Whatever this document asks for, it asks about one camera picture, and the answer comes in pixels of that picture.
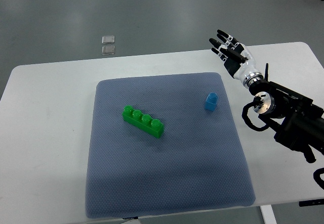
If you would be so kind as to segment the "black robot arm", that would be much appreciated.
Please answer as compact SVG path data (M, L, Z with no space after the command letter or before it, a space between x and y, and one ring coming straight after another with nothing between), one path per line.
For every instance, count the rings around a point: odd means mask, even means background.
M245 124L258 132L272 129L276 142L292 151L303 153L308 163L316 158L313 149L323 152L323 108L313 100L257 76L249 82L252 102L244 106L242 118Z

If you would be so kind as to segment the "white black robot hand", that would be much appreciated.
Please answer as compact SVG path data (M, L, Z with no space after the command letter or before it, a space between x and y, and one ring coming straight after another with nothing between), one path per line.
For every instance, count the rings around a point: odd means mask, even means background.
M256 68L255 58L243 43L220 29L217 30L217 38L209 39L213 46L211 50L220 58L232 78L239 80L245 88L264 79Z

